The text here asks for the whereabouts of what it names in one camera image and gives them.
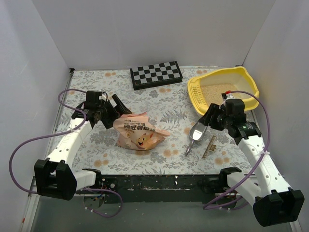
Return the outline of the silver metal scoop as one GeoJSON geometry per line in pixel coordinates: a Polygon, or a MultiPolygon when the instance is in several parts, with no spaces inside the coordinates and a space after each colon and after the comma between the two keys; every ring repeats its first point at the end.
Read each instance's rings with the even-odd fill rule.
{"type": "Polygon", "coordinates": [[[192,149],[194,143],[200,142],[200,141],[203,140],[203,138],[205,137],[207,128],[208,128],[208,126],[204,125],[204,124],[201,123],[201,122],[197,122],[197,123],[191,128],[191,130],[190,130],[190,132],[189,132],[189,138],[190,138],[191,141],[190,141],[190,144],[189,144],[189,146],[187,147],[187,150],[186,150],[186,152],[185,152],[185,155],[186,155],[186,156],[190,153],[190,151],[191,151],[191,149],[192,149]]]}

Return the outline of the pink cat litter bag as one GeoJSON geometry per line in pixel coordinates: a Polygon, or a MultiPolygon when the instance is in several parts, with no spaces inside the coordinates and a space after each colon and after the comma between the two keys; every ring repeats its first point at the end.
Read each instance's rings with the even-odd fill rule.
{"type": "Polygon", "coordinates": [[[131,150],[151,150],[170,133],[149,123],[147,113],[122,115],[113,123],[119,132],[117,145],[131,150]]]}

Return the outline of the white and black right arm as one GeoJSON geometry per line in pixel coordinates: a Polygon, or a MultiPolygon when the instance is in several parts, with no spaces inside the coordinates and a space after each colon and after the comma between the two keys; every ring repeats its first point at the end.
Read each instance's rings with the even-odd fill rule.
{"type": "Polygon", "coordinates": [[[228,99],[222,105],[212,103],[199,122],[218,131],[226,129],[252,166],[247,175],[237,167],[222,169],[219,188],[227,193],[236,190],[253,207],[263,227],[296,221],[305,197],[280,174],[258,126],[247,121],[244,102],[228,99]]]}

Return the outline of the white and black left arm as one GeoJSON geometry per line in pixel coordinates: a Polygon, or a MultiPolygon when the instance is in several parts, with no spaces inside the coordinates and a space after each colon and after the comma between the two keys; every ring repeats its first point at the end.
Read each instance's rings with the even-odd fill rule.
{"type": "Polygon", "coordinates": [[[103,177],[99,170],[73,172],[71,168],[77,151],[97,123],[102,122],[106,129],[110,129],[120,116],[131,113],[117,95],[114,94],[112,99],[114,104],[104,92],[86,92],[85,101],[74,108],[70,126],[56,148],[46,159],[39,159],[34,165],[39,195],[71,200],[75,192],[84,188],[92,193],[102,190],[103,177]]]}

